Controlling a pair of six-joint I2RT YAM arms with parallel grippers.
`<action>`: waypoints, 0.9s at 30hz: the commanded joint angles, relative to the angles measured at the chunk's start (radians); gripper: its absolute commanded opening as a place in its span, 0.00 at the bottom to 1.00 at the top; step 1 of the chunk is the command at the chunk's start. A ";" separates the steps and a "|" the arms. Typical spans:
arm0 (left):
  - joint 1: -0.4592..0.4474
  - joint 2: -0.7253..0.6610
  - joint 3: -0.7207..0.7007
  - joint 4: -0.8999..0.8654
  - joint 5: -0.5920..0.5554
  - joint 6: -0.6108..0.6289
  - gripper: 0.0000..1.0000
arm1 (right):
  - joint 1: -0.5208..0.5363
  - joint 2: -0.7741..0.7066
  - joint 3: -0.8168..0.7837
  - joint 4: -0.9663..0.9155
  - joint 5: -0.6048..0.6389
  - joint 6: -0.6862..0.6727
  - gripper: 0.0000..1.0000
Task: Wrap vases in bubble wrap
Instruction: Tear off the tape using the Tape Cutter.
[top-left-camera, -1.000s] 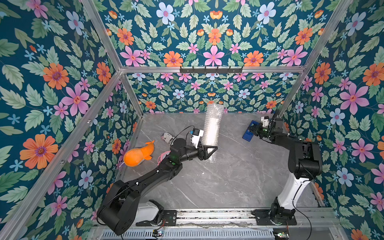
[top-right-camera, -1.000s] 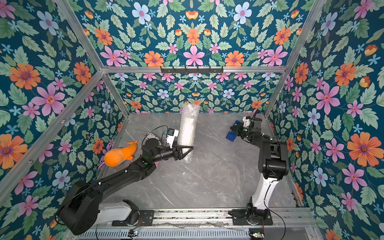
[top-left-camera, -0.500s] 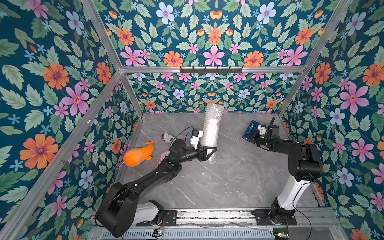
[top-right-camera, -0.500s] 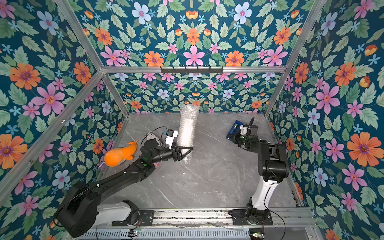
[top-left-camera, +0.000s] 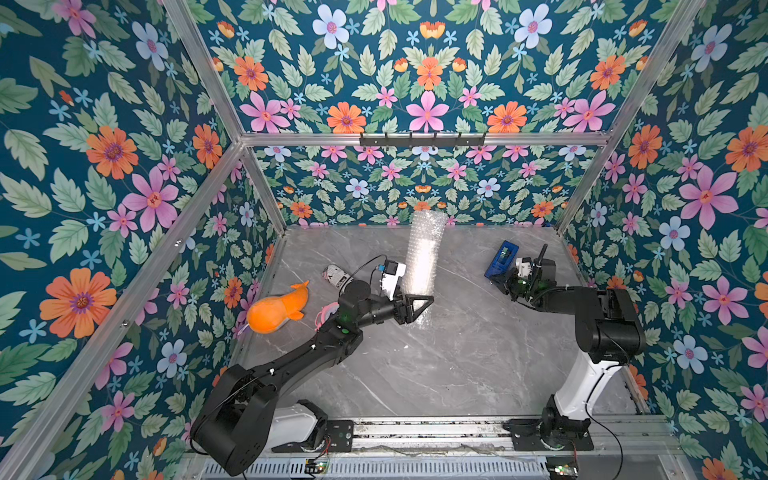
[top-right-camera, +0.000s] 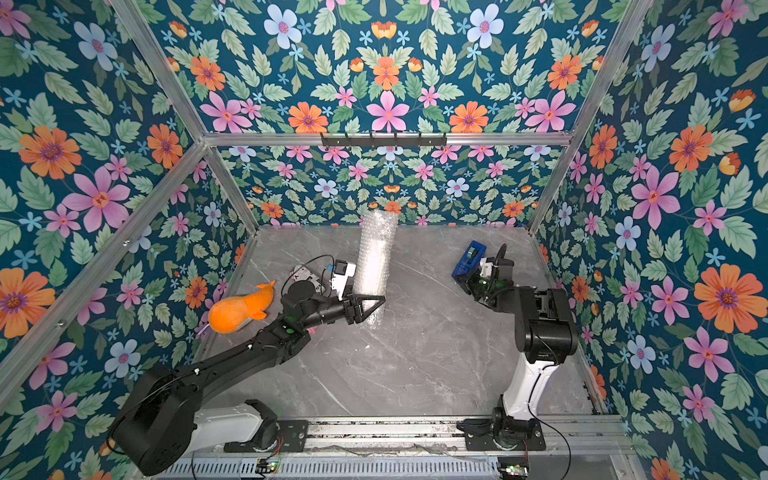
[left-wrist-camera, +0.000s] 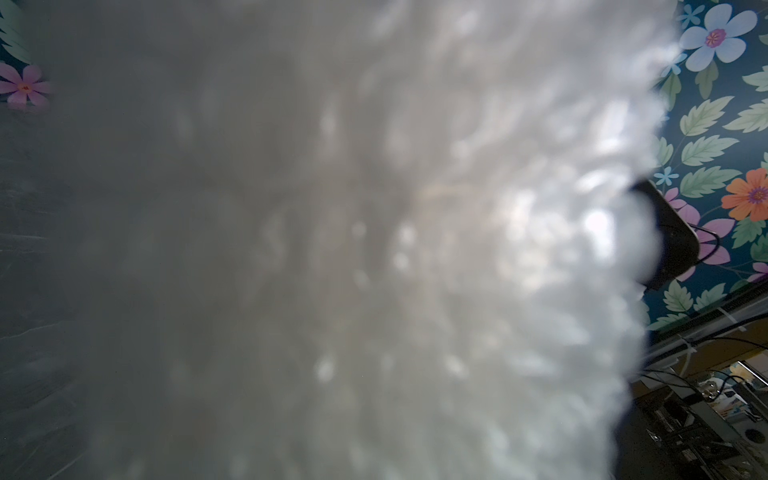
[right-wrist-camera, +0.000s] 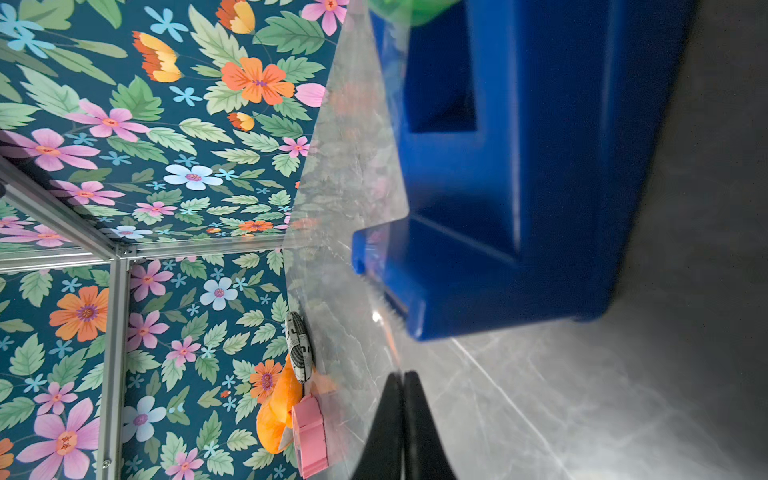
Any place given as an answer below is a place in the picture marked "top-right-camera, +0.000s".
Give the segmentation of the clear bubble wrap sheet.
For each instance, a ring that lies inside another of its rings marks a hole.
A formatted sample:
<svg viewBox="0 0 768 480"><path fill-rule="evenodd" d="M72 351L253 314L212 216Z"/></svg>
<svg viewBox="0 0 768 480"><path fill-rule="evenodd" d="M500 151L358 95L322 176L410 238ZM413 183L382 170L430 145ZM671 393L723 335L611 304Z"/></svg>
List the clear bubble wrap sheet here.
<svg viewBox="0 0 768 480"><path fill-rule="evenodd" d="M384 296L391 252L398 226L398 215L375 210L368 212L362 223L353 293Z"/></svg>

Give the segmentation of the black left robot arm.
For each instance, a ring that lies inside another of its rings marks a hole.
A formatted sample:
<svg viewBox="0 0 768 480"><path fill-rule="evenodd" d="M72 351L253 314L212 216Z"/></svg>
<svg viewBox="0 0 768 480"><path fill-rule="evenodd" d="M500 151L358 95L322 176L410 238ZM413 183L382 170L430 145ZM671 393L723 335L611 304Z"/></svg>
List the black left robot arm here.
<svg viewBox="0 0 768 480"><path fill-rule="evenodd" d="M310 340L310 328L366 321L385 298L350 293L326 296L308 280L282 295L283 310L252 338L213 357L178 369L155 366L134 385L108 431L111 449L127 456L145 476L160 474L185 455L227 443L269 450L277 417L251 399L234 407L209 407L229 388L294 358Z"/></svg>

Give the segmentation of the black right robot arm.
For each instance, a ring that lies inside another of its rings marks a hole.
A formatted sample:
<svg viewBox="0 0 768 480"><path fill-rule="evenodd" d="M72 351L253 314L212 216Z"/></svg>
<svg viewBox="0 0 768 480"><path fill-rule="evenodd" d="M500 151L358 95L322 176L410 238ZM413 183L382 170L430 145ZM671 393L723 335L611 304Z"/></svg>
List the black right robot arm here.
<svg viewBox="0 0 768 480"><path fill-rule="evenodd" d="M546 444L538 403L556 369L576 353L573 310L562 289L524 286L502 245L492 256L472 241L452 278L477 303L512 322L518 360L512 381L488 419L457 423L469 451L542 451Z"/></svg>

